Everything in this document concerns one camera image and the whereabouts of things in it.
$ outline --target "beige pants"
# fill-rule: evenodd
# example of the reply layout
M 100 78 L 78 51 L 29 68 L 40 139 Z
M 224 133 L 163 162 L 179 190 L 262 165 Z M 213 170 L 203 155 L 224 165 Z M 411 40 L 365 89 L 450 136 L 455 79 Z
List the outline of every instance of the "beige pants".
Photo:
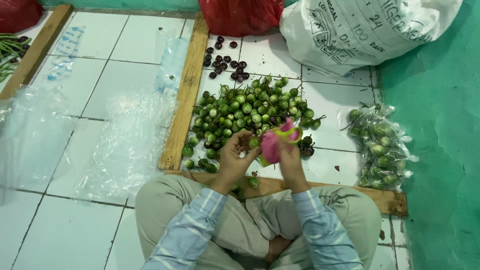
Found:
M 170 220 L 203 187 L 205 186 L 182 176 L 163 175 L 150 180 L 140 189 L 135 202 L 135 215 L 145 258 L 152 253 Z M 342 221 L 367 270 L 372 263 L 382 222 L 377 206 L 368 196 L 349 187 L 324 186 L 315 187 L 314 190 L 320 194 L 321 202 L 331 207 Z M 247 269 L 249 266 L 244 261 L 258 261 L 251 257 L 264 258 L 268 252 L 268 241 L 276 235 L 296 240 L 270 269 L 313 269 L 290 193 L 290 190 L 286 190 L 248 199 L 247 209 L 237 199 L 229 196 L 212 238 L 195 269 Z

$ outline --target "person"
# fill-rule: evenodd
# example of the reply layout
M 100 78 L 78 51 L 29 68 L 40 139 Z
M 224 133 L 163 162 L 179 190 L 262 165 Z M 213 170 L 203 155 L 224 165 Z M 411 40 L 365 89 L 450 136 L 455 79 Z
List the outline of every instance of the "person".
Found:
M 135 202 L 142 270 L 244 270 L 236 256 L 265 260 L 271 270 L 369 269 L 381 226 L 377 206 L 350 187 L 310 188 L 297 147 L 278 144 L 290 190 L 245 206 L 228 195 L 260 154 L 248 147 L 252 136 L 235 133 L 225 144 L 210 187 L 191 174 L 144 184 Z

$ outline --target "hand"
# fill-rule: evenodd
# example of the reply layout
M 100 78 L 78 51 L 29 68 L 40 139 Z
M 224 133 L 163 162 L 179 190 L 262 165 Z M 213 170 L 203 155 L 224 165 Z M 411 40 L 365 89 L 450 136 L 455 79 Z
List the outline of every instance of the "hand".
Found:
M 245 175 L 250 164 L 260 154 L 260 147 L 251 150 L 248 146 L 252 137 L 255 136 L 250 131 L 237 132 L 223 146 L 220 151 L 220 170 L 210 185 L 212 190 L 227 195 L 233 185 Z M 249 150 L 247 156 L 240 158 L 241 152 Z
M 300 193 L 310 189 L 305 179 L 305 174 L 301 167 L 300 150 L 296 145 L 291 146 L 283 141 L 278 140 L 277 147 L 280 153 L 280 171 L 282 172 L 285 184 L 293 193 Z

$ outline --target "leg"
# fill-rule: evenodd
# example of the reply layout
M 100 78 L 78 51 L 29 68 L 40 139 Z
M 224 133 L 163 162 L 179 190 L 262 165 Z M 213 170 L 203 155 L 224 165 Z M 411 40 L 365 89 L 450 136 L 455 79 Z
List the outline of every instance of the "leg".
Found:
M 362 192 L 350 187 L 323 186 L 313 189 L 319 194 L 323 205 L 329 206 L 335 211 L 347 230 L 364 268 L 368 269 L 377 247 L 382 222 L 375 203 Z M 286 239 L 294 239 L 301 235 L 300 222 L 296 218 L 297 211 L 290 194 L 291 191 L 286 190 L 246 201 L 248 212 L 267 239 L 278 234 Z M 304 243 L 302 237 L 295 240 L 271 268 L 273 269 L 279 261 L 287 263 L 286 261 L 291 259 L 286 260 L 289 256 L 285 256 L 285 254 L 291 254 L 290 257 L 292 257 L 296 251 L 307 250 L 306 246 L 301 247 L 301 243 Z
M 167 224 L 203 187 L 177 175 L 162 175 L 143 185 L 136 197 L 135 215 L 145 258 L 152 253 Z M 247 210 L 231 196 L 218 219 L 211 241 L 246 256 L 264 258 L 268 252 L 268 240 L 262 237 Z M 206 250 L 204 255 L 208 254 L 214 252 Z

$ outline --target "pile of green eggplants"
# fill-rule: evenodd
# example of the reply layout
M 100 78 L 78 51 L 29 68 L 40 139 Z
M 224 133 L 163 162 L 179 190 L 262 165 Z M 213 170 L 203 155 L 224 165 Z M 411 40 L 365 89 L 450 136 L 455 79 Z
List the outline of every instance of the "pile of green eggplants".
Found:
M 347 116 L 348 134 L 360 146 L 365 162 L 358 186 L 401 191 L 404 179 L 412 175 L 405 168 L 406 161 L 417 162 L 419 159 L 411 155 L 405 146 L 411 137 L 405 136 L 398 123 L 385 117 L 387 111 L 391 109 L 382 110 L 382 105 L 378 103 L 372 106 L 362 103 L 359 109 L 351 110 Z
M 261 137 L 268 130 L 285 123 L 288 117 L 292 121 L 300 120 L 299 126 L 304 129 L 320 127 L 321 119 L 325 116 L 314 118 L 315 113 L 308 108 L 307 101 L 299 96 L 299 87 L 284 92 L 283 87 L 288 81 L 287 77 L 273 80 L 268 75 L 263 80 L 261 77 L 254 80 L 251 86 L 245 88 L 221 85 L 221 94 L 218 98 L 205 91 L 193 108 L 195 119 L 191 131 L 195 133 L 195 137 L 189 138 L 182 149 L 182 154 L 186 157 L 193 156 L 193 147 L 205 140 L 207 159 L 200 159 L 197 164 L 193 160 L 187 160 L 185 168 L 217 172 L 218 167 L 208 160 L 219 160 L 221 148 L 236 132 L 248 130 Z M 299 144 L 305 157 L 311 156 L 314 152 L 310 146 L 311 138 L 309 144 L 308 141 L 305 141 L 305 145 Z

